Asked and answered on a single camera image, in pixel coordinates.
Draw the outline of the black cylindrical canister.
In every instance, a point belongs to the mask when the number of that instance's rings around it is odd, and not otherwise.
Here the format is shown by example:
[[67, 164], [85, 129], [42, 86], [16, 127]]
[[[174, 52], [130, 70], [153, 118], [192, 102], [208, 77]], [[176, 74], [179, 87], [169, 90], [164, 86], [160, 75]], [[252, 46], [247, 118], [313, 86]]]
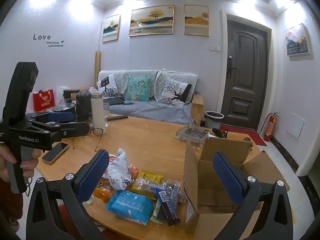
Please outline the black cylindrical canister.
[[89, 120], [89, 116], [92, 113], [91, 97], [92, 94], [89, 91], [76, 93], [77, 122], [84, 122]]

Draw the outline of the left small painting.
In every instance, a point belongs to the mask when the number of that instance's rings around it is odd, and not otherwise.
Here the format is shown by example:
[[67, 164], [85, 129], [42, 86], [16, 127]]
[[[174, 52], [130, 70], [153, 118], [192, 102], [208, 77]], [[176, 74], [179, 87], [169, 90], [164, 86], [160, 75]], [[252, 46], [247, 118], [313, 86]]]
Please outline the left small painting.
[[119, 35], [120, 15], [113, 15], [105, 18], [103, 25], [102, 42], [116, 41]]

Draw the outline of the glass ashtray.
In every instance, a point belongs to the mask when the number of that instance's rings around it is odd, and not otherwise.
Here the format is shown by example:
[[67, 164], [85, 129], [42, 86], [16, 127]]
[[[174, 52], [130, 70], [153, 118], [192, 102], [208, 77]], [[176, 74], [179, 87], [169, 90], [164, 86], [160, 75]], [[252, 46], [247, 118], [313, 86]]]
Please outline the glass ashtray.
[[189, 141], [192, 144], [203, 144], [208, 138], [209, 131], [200, 126], [185, 125], [176, 132], [175, 138], [180, 141]]

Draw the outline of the clear barcode snack packet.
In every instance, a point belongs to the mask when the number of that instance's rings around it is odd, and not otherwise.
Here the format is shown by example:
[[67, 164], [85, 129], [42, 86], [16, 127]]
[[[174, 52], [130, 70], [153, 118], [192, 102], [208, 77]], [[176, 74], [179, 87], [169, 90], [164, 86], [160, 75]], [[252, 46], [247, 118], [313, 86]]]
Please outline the clear barcode snack packet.
[[155, 189], [165, 191], [165, 196], [169, 197], [172, 202], [184, 203], [186, 201], [186, 196], [181, 190], [179, 181], [166, 180], [161, 185], [154, 187], [153, 190], [156, 193]]

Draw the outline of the right golden painting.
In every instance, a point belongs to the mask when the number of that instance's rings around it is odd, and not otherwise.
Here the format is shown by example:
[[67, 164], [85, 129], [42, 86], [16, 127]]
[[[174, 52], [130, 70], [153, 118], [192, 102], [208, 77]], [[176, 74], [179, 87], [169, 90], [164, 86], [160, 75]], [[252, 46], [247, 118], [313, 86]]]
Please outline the right golden painting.
[[184, 6], [184, 35], [209, 37], [209, 7], [205, 5]]

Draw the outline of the white oat snack bag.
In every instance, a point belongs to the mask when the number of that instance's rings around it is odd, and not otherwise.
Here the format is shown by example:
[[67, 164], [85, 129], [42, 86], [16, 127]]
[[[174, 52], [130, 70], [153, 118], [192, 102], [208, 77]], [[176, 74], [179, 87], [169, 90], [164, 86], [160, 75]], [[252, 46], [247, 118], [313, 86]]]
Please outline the white oat snack bag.
[[122, 148], [118, 149], [116, 158], [109, 161], [103, 177], [109, 181], [111, 187], [116, 191], [125, 190], [132, 182], [126, 152]]

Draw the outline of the blue wet wipes pack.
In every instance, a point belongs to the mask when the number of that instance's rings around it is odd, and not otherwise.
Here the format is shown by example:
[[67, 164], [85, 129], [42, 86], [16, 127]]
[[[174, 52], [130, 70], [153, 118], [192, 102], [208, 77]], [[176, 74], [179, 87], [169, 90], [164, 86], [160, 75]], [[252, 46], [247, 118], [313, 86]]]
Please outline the blue wet wipes pack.
[[153, 211], [153, 202], [146, 196], [130, 191], [116, 191], [106, 210], [118, 218], [146, 225]]

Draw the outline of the green dark snack packet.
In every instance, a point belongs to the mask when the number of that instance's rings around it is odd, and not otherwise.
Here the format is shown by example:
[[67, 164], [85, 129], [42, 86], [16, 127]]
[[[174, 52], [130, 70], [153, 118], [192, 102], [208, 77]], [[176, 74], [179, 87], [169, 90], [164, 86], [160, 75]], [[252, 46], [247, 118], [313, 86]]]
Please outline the green dark snack packet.
[[176, 214], [176, 209], [172, 205], [171, 197], [165, 190], [154, 188], [154, 192], [157, 194], [156, 207], [150, 218], [151, 221], [157, 224], [167, 224], [173, 226], [181, 222]]

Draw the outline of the orange snack bag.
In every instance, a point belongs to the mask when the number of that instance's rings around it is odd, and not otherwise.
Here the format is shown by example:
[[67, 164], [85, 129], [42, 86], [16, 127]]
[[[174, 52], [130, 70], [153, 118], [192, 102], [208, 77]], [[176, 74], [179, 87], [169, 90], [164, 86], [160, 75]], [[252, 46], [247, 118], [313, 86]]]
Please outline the orange snack bag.
[[[115, 158], [116, 158], [116, 155], [110, 155], [109, 161], [113, 161]], [[136, 168], [132, 164], [128, 163], [128, 165], [129, 165], [130, 174], [132, 177], [132, 182], [129, 184], [129, 186], [126, 189], [128, 189], [130, 186], [133, 185], [133, 183], [138, 177], [138, 172], [139, 172], [138, 168]], [[104, 203], [107, 203], [112, 198], [115, 192], [116, 190], [114, 190], [111, 187], [109, 181], [102, 176], [101, 179], [99, 180], [97, 187], [93, 191], [93, 196], [100, 198]]]

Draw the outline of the teal tree cushion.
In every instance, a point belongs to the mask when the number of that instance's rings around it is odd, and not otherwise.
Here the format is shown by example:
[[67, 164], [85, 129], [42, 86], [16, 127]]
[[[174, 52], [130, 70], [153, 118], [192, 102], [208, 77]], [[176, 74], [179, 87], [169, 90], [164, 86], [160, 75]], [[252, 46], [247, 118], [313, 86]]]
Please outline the teal tree cushion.
[[150, 86], [151, 78], [149, 77], [129, 77], [126, 99], [129, 101], [148, 101]]

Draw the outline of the yellow snack packet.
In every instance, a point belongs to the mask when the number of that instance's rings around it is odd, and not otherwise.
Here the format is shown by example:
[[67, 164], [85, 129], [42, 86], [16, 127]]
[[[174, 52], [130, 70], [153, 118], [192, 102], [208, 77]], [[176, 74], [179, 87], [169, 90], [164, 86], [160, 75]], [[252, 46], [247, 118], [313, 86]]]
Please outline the yellow snack packet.
[[157, 197], [153, 189], [155, 186], [161, 185], [162, 181], [163, 175], [161, 174], [139, 171], [138, 177], [131, 186], [130, 191], [146, 196], [151, 200], [156, 200]]

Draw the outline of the white black tree cushion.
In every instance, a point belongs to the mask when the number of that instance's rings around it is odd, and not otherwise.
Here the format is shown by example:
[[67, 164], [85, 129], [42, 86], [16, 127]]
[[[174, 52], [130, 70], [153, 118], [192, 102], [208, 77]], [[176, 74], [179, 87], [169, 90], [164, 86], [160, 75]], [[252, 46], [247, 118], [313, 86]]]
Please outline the white black tree cushion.
[[186, 104], [191, 88], [192, 84], [166, 77], [158, 101], [166, 105], [183, 106]]

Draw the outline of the side wall canvas painting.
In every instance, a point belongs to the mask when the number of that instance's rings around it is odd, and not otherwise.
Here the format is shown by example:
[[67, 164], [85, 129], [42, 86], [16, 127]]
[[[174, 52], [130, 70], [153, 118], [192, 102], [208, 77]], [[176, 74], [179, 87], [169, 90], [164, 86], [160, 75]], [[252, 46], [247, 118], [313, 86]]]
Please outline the side wall canvas painting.
[[285, 30], [285, 40], [288, 56], [311, 54], [310, 38], [303, 23]]

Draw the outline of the grey trash bin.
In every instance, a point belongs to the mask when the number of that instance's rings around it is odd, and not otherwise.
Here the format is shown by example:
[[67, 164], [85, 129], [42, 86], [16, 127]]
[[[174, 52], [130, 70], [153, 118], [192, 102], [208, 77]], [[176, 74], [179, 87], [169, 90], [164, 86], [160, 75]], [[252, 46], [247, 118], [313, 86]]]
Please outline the grey trash bin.
[[215, 111], [205, 111], [205, 128], [220, 129], [221, 122], [224, 120], [224, 115]]

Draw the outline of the brown cardboard box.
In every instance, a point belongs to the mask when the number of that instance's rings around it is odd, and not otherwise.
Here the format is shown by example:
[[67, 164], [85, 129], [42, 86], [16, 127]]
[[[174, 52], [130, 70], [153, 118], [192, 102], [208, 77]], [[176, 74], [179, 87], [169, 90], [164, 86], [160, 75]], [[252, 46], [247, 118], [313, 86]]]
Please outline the brown cardboard box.
[[249, 141], [208, 138], [187, 145], [183, 189], [186, 232], [194, 239], [292, 239], [289, 186], [265, 151]]

